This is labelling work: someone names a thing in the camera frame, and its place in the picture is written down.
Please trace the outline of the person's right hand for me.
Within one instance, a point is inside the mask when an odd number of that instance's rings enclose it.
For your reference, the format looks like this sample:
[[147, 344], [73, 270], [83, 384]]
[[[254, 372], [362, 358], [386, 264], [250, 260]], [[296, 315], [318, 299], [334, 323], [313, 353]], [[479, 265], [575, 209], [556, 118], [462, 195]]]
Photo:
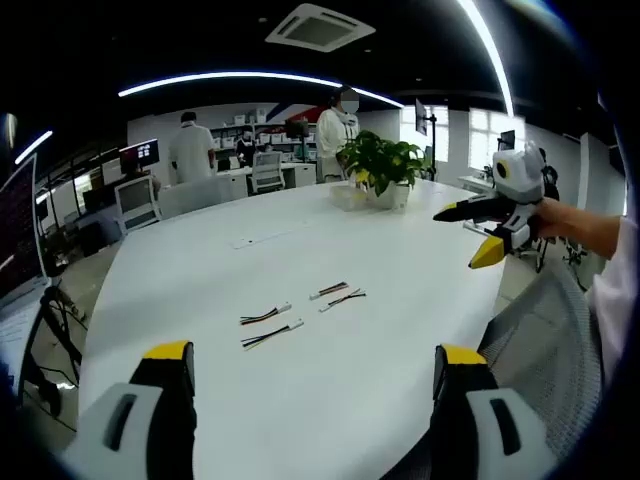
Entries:
[[558, 200], [544, 197], [536, 206], [532, 218], [534, 230], [538, 238], [552, 238], [566, 236], [568, 232], [567, 220], [572, 208]]

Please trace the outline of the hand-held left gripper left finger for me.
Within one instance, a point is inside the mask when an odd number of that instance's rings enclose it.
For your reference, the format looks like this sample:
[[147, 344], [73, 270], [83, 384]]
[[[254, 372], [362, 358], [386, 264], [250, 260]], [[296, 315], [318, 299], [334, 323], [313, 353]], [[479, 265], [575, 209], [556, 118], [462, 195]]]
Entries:
[[194, 397], [193, 343], [159, 345], [80, 416], [62, 461], [78, 479], [192, 479]]

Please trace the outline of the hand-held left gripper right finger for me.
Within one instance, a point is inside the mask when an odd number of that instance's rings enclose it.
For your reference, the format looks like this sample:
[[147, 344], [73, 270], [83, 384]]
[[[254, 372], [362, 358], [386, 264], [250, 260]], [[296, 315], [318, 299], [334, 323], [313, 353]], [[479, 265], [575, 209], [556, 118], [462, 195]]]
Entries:
[[542, 479], [556, 464], [544, 422], [475, 350], [436, 347], [433, 402], [433, 479]]

